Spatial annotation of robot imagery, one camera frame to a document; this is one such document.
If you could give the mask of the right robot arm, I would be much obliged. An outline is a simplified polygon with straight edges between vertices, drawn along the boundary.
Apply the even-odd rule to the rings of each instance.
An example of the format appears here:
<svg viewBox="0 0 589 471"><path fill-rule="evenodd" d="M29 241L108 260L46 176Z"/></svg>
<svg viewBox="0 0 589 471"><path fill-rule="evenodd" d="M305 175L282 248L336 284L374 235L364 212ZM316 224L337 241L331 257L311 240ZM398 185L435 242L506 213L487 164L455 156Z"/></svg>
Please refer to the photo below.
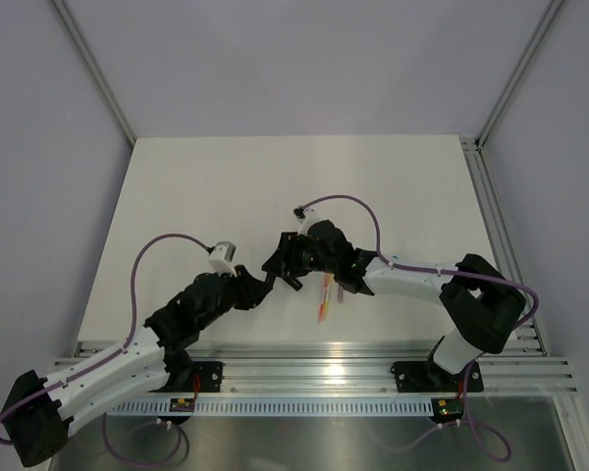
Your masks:
<svg viewBox="0 0 589 471"><path fill-rule="evenodd" d="M480 355L502 352L526 300L489 262L467 254L451 267L402 270L398 265L353 246L332 222L323 220L303 234L281 234L262 270L295 290L301 289L300 278L320 272L352 294L402 295L442 306L454 328L426 361L426 377L435 388L449 388Z"/></svg>

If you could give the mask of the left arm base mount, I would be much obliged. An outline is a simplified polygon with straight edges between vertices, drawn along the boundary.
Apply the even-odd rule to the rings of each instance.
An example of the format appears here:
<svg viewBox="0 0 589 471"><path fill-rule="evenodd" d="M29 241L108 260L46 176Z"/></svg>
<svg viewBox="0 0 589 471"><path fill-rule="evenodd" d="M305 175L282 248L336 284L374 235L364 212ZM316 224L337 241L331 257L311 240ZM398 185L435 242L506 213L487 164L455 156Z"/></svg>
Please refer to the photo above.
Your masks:
<svg viewBox="0 0 589 471"><path fill-rule="evenodd" d="M221 390L224 364L219 361L198 361L192 364L186 379L167 389L172 397L163 416L165 421L181 425L198 412L199 400L207 393Z"/></svg>

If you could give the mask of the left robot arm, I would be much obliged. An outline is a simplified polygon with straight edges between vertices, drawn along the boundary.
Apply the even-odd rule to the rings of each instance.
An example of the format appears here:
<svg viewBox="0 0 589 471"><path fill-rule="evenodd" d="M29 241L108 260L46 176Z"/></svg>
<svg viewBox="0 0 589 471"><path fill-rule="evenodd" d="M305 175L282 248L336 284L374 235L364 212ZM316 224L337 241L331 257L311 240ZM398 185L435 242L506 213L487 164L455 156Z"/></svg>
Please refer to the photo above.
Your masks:
<svg viewBox="0 0 589 471"><path fill-rule="evenodd" d="M257 307L274 281L254 278L243 265L231 274L200 274L126 340L53 374L22 373L0 414L4 444L33 467L115 406L146 392L184 389L192 378L187 347L230 310Z"/></svg>

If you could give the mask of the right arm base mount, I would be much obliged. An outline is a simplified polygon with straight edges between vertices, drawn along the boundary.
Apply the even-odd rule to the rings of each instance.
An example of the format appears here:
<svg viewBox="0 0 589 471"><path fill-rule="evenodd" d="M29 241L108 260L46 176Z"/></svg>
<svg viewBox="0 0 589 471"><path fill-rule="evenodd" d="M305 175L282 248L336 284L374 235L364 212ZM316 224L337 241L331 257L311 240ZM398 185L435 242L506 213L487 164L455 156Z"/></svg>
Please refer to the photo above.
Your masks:
<svg viewBox="0 0 589 471"><path fill-rule="evenodd" d="M429 361L397 361L390 367L390 373L399 393L431 395L431 420L435 424L462 420L466 396L485 391L477 363L471 363L460 373L450 374Z"/></svg>

